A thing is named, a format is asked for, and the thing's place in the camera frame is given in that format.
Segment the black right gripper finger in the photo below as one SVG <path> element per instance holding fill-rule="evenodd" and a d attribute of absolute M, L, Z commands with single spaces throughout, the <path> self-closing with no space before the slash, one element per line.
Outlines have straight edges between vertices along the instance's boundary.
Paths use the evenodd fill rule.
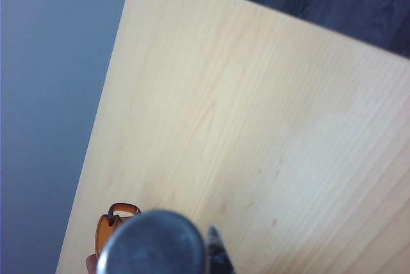
<path fill-rule="evenodd" d="M 215 225 L 210 225 L 206 233 L 209 273 L 235 274 L 236 270 L 229 258 L 222 238 Z"/>

